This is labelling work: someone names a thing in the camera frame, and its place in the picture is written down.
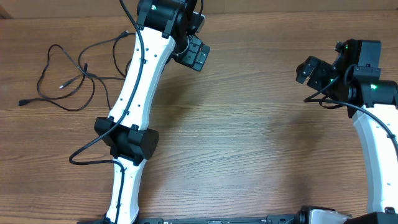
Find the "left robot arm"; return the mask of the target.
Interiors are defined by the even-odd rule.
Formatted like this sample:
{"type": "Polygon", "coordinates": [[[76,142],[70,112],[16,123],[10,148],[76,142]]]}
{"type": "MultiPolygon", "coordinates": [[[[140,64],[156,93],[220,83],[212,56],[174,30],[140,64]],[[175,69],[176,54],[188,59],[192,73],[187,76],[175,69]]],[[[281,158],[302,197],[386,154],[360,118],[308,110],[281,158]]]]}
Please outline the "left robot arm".
{"type": "Polygon", "coordinates": [[[170,60],[201,71],[210,52],[196,33],[205,23],[196,1],[139,1],[135,52],[119,98],[109,115],[97,118],[95,131],[109,146],[114,164],[111,204],[101,223],[135,223],[146,162],[159,132],[149,129],[152,100],[170,60]]]}

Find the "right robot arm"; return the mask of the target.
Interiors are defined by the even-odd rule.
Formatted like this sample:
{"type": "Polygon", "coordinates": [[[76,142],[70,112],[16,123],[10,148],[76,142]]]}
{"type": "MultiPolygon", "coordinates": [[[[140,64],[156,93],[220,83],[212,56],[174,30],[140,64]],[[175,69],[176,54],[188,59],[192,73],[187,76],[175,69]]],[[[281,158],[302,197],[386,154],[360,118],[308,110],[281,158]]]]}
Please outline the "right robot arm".
{"type": "Polygon", "coordinates": [[[291,223],[397,223],[397,83],[381,80],[381,41],[337,42],[329,64],[309,56],[296,81],[316,92],[304,99],[333,110],[345,107],[359,136],[368,181],[367,213],[351,217],[304,206],[291,223]]]}

